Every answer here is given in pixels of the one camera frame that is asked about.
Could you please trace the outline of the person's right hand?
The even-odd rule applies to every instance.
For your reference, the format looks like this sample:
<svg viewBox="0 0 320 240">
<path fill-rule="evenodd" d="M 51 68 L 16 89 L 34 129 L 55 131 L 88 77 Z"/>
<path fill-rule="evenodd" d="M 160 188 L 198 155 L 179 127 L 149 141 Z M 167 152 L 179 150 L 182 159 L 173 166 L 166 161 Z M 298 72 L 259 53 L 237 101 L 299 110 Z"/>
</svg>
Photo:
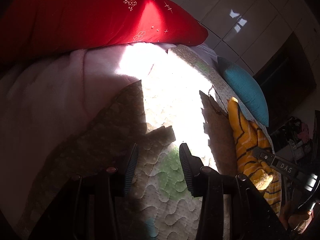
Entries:
<svg viewBox="0 0 320 240">
<path fill-rule="evenodd" d="M 313 219 L 313 211 L 293 212 L 293 203 L 288 202 L 285 206 L 281 207 L 279 220 L 286 230 L 292 229 L 295 233 L 302 234 Z"/>
</svg>

